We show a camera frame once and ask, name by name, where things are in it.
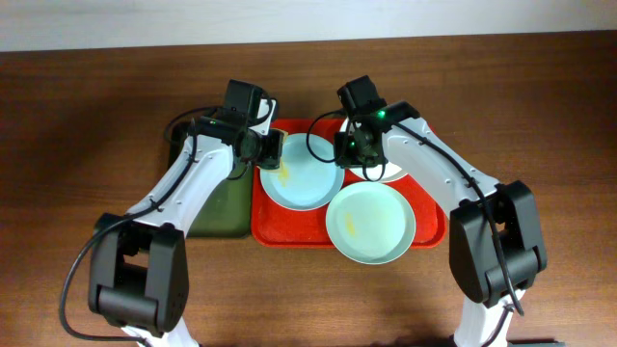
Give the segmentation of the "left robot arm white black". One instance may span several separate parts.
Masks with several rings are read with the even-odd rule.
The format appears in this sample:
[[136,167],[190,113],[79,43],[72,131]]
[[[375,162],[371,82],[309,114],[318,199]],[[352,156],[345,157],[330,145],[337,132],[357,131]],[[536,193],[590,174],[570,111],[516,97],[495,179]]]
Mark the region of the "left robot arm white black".
[[194,346],[183,319],[189,276],[185,239],[236,162],[275,169],[286,134],[206,120],[190,130],[155,187],[122,215],[95,224],[89,309],[141,346]]

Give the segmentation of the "light blue plate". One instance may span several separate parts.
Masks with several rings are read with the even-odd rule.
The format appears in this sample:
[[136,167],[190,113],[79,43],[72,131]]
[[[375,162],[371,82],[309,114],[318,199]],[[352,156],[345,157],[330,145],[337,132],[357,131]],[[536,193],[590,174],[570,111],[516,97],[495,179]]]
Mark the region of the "light blue plate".
[[289,135],[283,145],[283,171],[261,170],[266,195],[277,205],[309,211],[329,203],[341,189],[345,171],[334,163],[317,160],[306,144],[307,134]]

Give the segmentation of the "yellow green sponge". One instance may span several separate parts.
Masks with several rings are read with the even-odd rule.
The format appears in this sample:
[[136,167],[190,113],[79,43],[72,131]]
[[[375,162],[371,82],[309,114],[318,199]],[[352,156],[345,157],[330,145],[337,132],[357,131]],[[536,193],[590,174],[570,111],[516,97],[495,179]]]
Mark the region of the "yellow green sponge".
[[285,169],[282,155],[286,137],[287,133],[285,131],[271,129],[262,139],[261,153],[258,160],[258,166],[262,170],[276,172]]

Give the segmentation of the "mint green plate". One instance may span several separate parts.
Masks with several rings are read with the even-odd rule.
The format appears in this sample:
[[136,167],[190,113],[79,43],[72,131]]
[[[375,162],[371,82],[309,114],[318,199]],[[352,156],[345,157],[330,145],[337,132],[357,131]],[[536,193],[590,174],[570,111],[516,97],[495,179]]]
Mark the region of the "mint green plate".
[[335,248],[366,265],[382,265],[403,255],[416,238],[416,215],[388,185],[358,182],[329,203],[326,230]]

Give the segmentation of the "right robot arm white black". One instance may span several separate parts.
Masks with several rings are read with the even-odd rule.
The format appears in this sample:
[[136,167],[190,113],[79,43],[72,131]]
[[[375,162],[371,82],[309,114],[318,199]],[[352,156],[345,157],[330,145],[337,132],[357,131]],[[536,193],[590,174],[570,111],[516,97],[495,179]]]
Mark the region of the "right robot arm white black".
[[392,163],[447,214],[449,268],[465,295],[453,346],[506,346],[521,298],[548,265],[537,205],[521,181],[503,184],[448,147],[405,101],[350,103],[335,135],[340,167]]

